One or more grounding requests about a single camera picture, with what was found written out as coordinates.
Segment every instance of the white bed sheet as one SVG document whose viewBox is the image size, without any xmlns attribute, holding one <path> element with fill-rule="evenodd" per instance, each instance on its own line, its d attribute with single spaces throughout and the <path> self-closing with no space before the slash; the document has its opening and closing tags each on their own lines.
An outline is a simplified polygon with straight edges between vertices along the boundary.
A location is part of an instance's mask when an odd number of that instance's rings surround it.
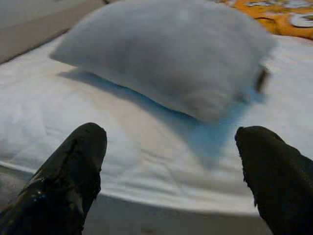
<svg viewBox="0 0 313 235">
<path fill-rule="evenodd" d="M 55 62 L 61 37 L 0 66 L 0 165 L 34 173 L 70 132 L 108 133 L 101 194 L 193 212 L 257 215 L 234 142 L 239 124 L 262 125 L 313 158 L 313 46 L 275 37 L 262 102 L 234 104 L 205 126 L 129 89 Z"/>
</svg>

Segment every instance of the bedding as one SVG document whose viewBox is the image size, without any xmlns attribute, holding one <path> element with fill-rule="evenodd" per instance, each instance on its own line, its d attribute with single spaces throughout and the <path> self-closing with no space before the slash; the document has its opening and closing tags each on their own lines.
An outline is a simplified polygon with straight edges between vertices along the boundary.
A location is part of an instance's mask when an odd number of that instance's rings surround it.
<svg viewBox="0 0 313 235">
<path fill-rule="evenodd" d="M 269 32 L 313 40 L 313 0 L 222 0 Z"/>
<path fill-rule="evenodd" d="M 219 125 L 204 125 L 51 60 L 60 37 L 0 66 L 0 165 L 34 173 L 77 126 L 95 122 L 108 133 L 101 194 L 193 212 L 257 215 L 243 183 L 237 125 L 267 127 L 303 155 L 313 151 L 313 46 L 274 38 L 264 96 L 250 105 L 234 102 Z"/>
<path fill-rule="evenodd" d="M 222 4 L 132 0 L 85 17 L 51 58 L 211 123 L 250 95 L 273 46 L 255 21 Z"/>
</svg>

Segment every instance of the pillow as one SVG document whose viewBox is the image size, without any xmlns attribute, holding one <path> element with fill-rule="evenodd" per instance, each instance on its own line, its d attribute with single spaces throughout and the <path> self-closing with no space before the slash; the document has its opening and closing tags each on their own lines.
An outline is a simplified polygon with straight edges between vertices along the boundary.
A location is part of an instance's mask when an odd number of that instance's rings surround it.
<svg viewBox="0 0 313 235">
<path fill-rule="evenodd" d="M 210 123 L 249 89 L 273 39 L 206 0 L 118 1 L 81 20 L 50 55 Z"/>
</svg>

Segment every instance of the bed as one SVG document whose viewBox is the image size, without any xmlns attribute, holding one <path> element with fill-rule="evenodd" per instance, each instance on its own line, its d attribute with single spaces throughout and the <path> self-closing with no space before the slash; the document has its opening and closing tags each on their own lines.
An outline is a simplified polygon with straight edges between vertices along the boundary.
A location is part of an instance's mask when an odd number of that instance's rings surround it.
<svg viewBox="0 0 313 235">
<path fill-rule="evenodd" d="M 243 182 L 234 135 L 238 125 L 266 126 L 313 157 L 311 41 L 273 36 L 264 100 L 237 102 L 219 125 L 204 125 L 51 60 L 64 36 L 0 65 L 1 206 L 70 132 L 95 122 L 108 151 L 85 235 L 270 234 Z"/>
</svg>

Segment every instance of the blanket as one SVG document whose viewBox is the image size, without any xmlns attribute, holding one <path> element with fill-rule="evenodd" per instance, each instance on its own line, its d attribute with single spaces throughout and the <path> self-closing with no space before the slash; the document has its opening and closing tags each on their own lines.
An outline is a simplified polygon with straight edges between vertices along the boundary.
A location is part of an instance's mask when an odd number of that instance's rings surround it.
<svg viewBox="0 0 313 235">
<path fill-rule="evenodd" d="M 313 0 L 222 0 L 276 35 L 313 40 Z"/>
</svg>

